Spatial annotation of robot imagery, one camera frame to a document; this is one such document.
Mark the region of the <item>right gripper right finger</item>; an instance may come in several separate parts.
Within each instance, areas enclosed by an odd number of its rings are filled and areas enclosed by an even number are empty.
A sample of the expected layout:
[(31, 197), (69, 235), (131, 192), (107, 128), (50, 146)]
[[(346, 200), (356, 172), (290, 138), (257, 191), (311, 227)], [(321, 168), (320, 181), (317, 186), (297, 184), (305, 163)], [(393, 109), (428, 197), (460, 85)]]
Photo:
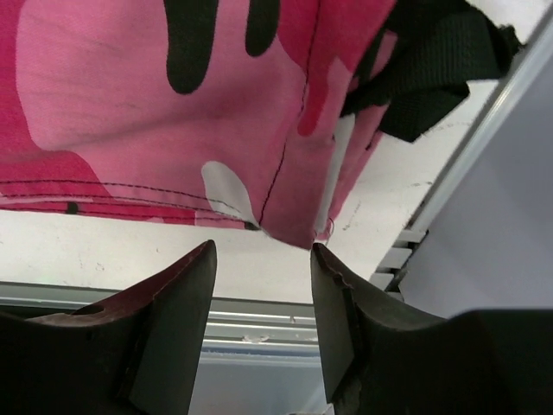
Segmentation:
[(549, 414), (550, 310), (440, 318), (347, 268), (310, 256), (327, 402), (337, 414)]

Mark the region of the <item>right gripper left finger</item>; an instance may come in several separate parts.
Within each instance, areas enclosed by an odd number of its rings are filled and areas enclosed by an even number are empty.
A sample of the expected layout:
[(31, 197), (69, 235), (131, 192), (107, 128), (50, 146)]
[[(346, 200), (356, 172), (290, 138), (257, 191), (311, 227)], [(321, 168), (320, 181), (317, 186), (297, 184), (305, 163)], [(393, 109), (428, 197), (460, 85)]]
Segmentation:
[(187, 413), (216, 270), (209, 240), (74, 312), (2, 314), (2, 413)]

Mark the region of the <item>pink camouflage trousers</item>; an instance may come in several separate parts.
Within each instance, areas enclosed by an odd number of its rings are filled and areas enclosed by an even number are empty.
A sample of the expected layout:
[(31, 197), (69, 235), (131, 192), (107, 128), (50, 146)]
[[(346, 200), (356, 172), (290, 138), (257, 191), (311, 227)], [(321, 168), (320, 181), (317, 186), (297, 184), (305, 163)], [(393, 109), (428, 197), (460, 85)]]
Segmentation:
[(466, 1), (4, 1), (1, 207), (308, 248), (522, 47)]

